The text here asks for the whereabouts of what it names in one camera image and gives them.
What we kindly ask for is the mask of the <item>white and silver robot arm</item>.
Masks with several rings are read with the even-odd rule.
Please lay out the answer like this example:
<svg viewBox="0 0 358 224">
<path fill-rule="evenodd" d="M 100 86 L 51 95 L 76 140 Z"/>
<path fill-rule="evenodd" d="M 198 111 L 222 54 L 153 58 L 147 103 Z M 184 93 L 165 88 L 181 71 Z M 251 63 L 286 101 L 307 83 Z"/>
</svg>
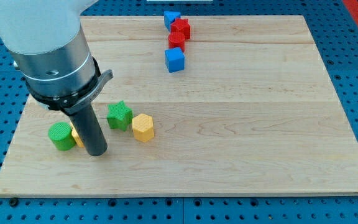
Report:
<svg viewBox="0 0 358 224">
<path fill-rule="evenodd" d="M 0 0 L 0 37 L 30 94 L 68 116 L 89 113 L 112 73 L 101 74 L 81 13 L 96 0 Z"/>
</svg>

